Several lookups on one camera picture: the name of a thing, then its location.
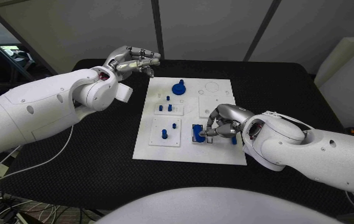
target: hole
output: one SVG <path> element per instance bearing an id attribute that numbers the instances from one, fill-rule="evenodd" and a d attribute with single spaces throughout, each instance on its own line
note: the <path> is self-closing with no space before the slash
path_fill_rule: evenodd
<path id="1" fill-rule="evenodd" d="M 28 106 L 28 112 L 29 112 L 31 114 L 35 113 L 35 109 L 34 109 L 34 107 L 32 107 L 31 105 Z"/>
<path id="2" fill-rule="evenodd" d="M 331 145 L 331 147 L 337 147 L 334 140 L 330 141 L 330 145 Z"/>
<path id="3" fill-rule="evenodd" d="M 63 100 L 63 95 L 57 95 L 57 99 L 58 99 L 58 101 L 63 103 L 64 102 L 64 100 Z"/>

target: small white platform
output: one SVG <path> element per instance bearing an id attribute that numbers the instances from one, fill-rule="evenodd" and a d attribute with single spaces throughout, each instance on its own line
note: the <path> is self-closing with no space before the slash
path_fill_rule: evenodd
<path id="1" fill-rule="evenodd" d="M 175 95 L 172 86 L 180 83 L 181 79 L 185 81 L 187 92 Z M 203 143 L 193 142 L 193 125 L 207 126 L 207 113 L 211 113 L 223 103 L 236 104 L 232 83 L 227 79 L 162 77 L 151 79 L 133 159 L 247 165 L 240 140 L 237 145 L 233 145 L 232 139 L 217 136 L 213 137 L 213 143 L 208 143 L 207 140 Z M 164 110 L 169 104 L 175 107 L 184 105 L 182 115 L 175 112 L 171 112 L 171 115 L 159 115 L 156 108 L 161 104 Z M 159 120 L 159 125 L 155 125 L 155 119 Z M 180 144 L 177 141 L 172 142 L 172 138 L 177 139 L 174 133 L 178 130 L 172 128 L 171 123 L 177 123 L 177 129 L 181 130 Z M 164 129 L 168 130 L 171 141 L 161 139 Z"/>

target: black table mat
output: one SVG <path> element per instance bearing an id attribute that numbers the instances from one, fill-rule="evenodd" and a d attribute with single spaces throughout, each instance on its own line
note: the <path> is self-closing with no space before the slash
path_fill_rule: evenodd
<path id="1" fill-rule="evenodd" d="M 104 60 L 81 60 L 77 69 Z M 333 110 L 304 67 L 295 63 L 165 60 L 156 77 L 230 79 L 236 104 L 256 114 L 266 110 L 295 117 L 318 129 L 343 132 Z M 73 140 L 58 158 L 2 181 L 2 189 L 45 203 L 115 209 L 164 190 L 216 186 L 252 190 L 336 216 L 353 211 L 344 191 L 310 180 L 295 169 L 266 169 L 246 156 L 247 166 L 133 160 L 135 141 L 149 78 L 133 73 L 128 104 L 113 102 L 74 127 Z M 9 172 L 47 161 L 61 150 L 70 129 L 24 147 Z"/>

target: robotic hand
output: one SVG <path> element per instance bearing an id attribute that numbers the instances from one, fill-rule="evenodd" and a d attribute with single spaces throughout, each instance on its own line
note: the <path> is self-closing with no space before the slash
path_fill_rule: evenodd
<path id="1" fill-rule="evenodd" d="M 242 131 L 243 151 L 275 171 L 295 168 L 310 179 L 354 192 L 354 137 L 320 129 L 302 131 L 287 118 L 265 112 L 255 115 L 230 104 L 219 105 L 210 115 L 207 130 L 200 135 L 233 137 Z M 219 128 L 211 125 L 217 119 Z"/>
<path id="2" fill-rule="evenodd" d="M 0 152 L 39 141 L 73 125 L 115 98 L 129 101 L 133 89 L 119 83 L 132 72 L 154 78 L 151 65 L 159 65 L 161 54 L 123 46 L 103 66 L 31 82 L 0 96 Z"/>

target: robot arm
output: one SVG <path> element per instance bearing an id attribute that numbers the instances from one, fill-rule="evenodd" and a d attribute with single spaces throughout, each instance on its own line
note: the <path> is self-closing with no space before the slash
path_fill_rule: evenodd
<path id="1" fill-rule="evenodd" d="M 133 89 L 119 83 L 132 71 L 154 77 L 151 65 L 161 54 L 123 46 L 113 51 L 103 66 L 31 82 L 0 96 L 0 152 L 39 141 L 73 125 L 115 98 L 129 101 Z"/>
<path id="2" fill-rule="evenodd" d="M 291 166 L 310 179 L 354 192 L 354 137 L 313 127 L 302 131 L 282 116 L 269 111 L 255 116 L 221 104 L 200 135 L 232 137 L 242 131 L 243 151 L 265 167 L 282 171 Z M 216 118 L 220 127 L 211 129 Z"/>

